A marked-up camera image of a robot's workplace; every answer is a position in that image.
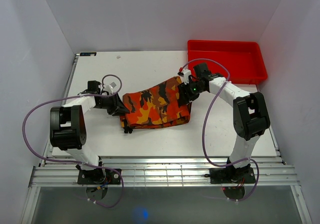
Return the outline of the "orange camouflage trousers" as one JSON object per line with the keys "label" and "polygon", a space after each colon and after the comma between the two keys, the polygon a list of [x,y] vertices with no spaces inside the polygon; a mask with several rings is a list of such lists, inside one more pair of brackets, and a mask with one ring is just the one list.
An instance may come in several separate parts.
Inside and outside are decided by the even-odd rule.
{"label": "orange camouflage trousers", "polygon": [[122,102],[129,110],[129,113],[119,117],[124,133],[132,133],[134,129],[167,128],[189,123],[191,103],[178,105],[178,85],[181,83],[181,78],[174,76],[143,91],[124,94]]}

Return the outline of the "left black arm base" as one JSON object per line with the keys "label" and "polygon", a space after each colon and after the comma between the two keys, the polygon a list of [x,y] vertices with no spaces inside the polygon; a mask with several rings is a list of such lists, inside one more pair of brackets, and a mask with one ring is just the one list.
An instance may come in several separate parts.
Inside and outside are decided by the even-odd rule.
{"label": "left black arm base", "polygon": [[80,170],[78,173],[77,184],[120,184],[120,175],[112,170],[93,169],[93,170]]}

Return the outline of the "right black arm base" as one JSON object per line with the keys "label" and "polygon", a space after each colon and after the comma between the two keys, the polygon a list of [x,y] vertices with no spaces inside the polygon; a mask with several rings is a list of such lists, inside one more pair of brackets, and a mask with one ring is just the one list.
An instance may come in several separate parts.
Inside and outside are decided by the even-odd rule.
{"label": "right black arm base", "polygon": [[244,184],[254,184],[256,178],[254,175],[253,168],[237,168],[236,170],[231,170],[226,168],[210,168],[209,174],[204,175],[210,178],[211,184],[225,184],[225,183],[244,183]]}

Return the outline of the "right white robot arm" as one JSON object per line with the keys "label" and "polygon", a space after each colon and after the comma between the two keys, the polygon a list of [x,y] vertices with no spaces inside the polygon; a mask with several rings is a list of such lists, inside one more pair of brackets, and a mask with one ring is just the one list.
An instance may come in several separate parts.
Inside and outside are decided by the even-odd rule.
{"label": "right white robot arm", "polygon": [[258,175],[251,167],[252,152],[271,124],[263,94],[245,91],[229,81],[228,77],[213,74],[205,59],[193,69],[194,73],[184,67],[178,72],[183,78],[183,83],[178,86],[178,104],[187,105],[203,92],[213,94],[215,100],[223,99],[233,109],[233,127],[237,135],[226,164],[214,164],[205,176],[212,184],[256,183]]}

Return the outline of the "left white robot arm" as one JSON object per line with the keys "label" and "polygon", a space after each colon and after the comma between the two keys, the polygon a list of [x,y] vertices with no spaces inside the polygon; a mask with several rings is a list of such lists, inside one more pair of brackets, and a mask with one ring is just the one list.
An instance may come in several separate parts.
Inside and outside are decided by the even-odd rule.
{"label": "left white robot arm", "polygon": [[120,169],[103,169],[101,157],[86,144],[87,132],[84,115],[91,109],[104,109],[108,115],[128,113],[122,103],[116,83],[103,84],[88,81],[87,89],[75,99],[50,110],[50,143],[53,147],[71,155],[78,170],[78,184],[120,184]]}

